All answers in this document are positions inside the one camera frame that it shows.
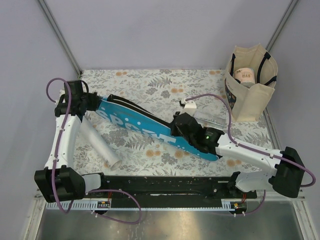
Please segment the blue racket cover bag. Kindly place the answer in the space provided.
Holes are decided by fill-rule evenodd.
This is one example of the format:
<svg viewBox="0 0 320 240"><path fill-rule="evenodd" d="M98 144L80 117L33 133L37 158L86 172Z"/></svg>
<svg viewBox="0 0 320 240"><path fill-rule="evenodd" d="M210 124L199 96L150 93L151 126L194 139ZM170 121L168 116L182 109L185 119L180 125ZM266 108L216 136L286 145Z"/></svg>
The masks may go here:
<svg viewBox="0 0 320 240"><path fill-rule="evenodd" d="M185 140L180 136L172 136L171 122L166 122L135 103L113 94L101 97L96 113L114 125L158 139L205 160L217 161L221 158L216 153L218 139L224 134L221 130L200 125L197 139Z"/></svg>

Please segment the white shuttlecock tube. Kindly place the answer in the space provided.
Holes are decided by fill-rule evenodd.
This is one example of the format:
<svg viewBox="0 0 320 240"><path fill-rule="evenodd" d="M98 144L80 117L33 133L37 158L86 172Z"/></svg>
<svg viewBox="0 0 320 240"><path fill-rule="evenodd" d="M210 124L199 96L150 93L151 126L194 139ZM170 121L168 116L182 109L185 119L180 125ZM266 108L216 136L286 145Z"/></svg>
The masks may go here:
<svg viewBox="0 0 320 240"><path fill-rule="evenodd" d="M108 163L112 171L116 170L122 164L123 161L120 157L85 117L82 119L79 131L99 156Z"/></svg>

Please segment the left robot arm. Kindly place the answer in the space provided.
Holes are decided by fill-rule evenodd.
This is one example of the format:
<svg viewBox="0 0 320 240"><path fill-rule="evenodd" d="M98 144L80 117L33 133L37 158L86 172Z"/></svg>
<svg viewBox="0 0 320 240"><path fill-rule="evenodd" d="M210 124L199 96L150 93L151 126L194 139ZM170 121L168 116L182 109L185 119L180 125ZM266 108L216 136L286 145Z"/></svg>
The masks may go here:
<svg viewBox="0 0 320 240"><path fill-rule="evenodd" d="M34 181L48 203L80 200L85 196L85 179L73 169L78 132L87 111L96 111L101 97L90 93L83 80L63 81L64 93L54 109L55 135L43 170Z"/></svg>

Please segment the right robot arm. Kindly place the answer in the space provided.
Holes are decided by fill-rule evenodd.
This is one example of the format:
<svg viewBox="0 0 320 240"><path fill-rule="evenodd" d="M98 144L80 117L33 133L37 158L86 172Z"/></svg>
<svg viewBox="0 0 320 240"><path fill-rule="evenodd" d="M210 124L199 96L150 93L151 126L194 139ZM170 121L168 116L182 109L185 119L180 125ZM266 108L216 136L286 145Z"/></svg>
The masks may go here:
<svg viewBox="0 0 320 240"><path fill-rule="evenodd" d="M191 147L189 152L203 159L231 157L261 170L251 174L234 173L234 181L227 186L228 194L233 198L251 190L269 188L288 198L298 197L305 171L298 152L292 147L267 149L230 139L222 130L202 127L188 113L173 117L170 134L183 138Z"/></svg>

